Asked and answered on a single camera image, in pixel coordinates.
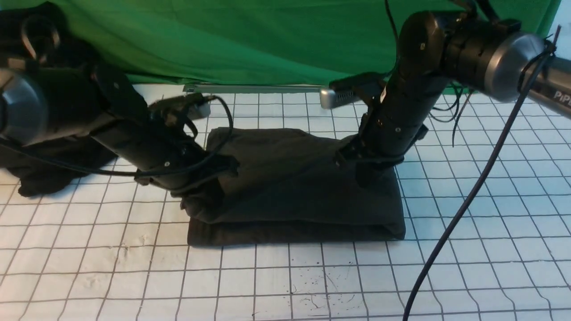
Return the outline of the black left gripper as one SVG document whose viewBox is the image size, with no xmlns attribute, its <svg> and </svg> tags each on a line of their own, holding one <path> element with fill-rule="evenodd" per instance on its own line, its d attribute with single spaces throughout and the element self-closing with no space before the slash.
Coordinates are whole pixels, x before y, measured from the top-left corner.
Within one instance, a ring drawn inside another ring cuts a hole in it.
<svg viewBox="0 0 571 321">
<path fill-rule="evenodd" d="M 231 155 L 206 152 L 198 145 L 190 144 L 176 152 L 145 156 L 135 166 L 137 183 L 154 185 L 179 197 L 204 186 L 219 187 L 218 177 L 237 175 L 239 162 Z"/>
</svg>

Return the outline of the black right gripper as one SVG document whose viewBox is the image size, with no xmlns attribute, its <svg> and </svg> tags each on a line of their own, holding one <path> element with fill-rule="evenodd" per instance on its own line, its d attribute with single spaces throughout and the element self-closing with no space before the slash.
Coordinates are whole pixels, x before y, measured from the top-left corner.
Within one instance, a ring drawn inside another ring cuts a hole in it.
<svg viewBox="0 0 571 321">
<path fill-rule="evenodd" d="M 335 152 L 334 163 L 340 169 L 353 167 L 360 187 L 367 187 L 404 161 L 405 154 L 422 140 L 428 128 L 375 125 L 360 130 Z"/>
</svg>

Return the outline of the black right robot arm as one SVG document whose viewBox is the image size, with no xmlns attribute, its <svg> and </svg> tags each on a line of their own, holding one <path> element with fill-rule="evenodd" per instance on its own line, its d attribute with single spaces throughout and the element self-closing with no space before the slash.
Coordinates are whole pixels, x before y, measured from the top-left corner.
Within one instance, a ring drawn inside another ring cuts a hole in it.
<svg viewBox="0 0 571 321">
<path fill-rule="evenodd" d="M 457 82 L 499 102 L 520 94 L 559 115 L 570 116 L 570 61 L 548 57 L 552 43 L 521 30 L 517 20 L 484 21 L 466 12 L 417 12 L 404 23 L 400 58 L 387 82 L 377 72 L 332 81 L 322 107 L 362 100 L 367 112 L 357 137 L 335 162 L 369 163 L 384 171 L 404 159 L 427 132 L 428 118 L 444 89 Z"/>
</svg>

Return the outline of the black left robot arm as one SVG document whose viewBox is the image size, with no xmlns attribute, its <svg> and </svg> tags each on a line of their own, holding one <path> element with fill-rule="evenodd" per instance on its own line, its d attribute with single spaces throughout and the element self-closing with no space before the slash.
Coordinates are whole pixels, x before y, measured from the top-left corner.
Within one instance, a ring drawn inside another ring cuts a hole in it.
<svg viewBox="0 0 571 321">
<path fill-rule="evenodd" d="M 192 110 L 199 111 L 212 100 L 223 105 L 229 127 L 223 141 L 208 152 L 184 128 L 196 134 Z M 194 93 L 148 106 L 126 75 L 106 64 L 83 69 L 1 69 L 2 146 L 69 170 L 133 177 L 140 185 L 154 185 L 175 196 L 216 189 L 218 177 L 237 176 L 239 162 L 219 153 L 233 128 L 231 112 L 221 97 Z M 75 166 L 30 149 L 72 136 L 89 136 L 137 171 Z"/>
</svg>

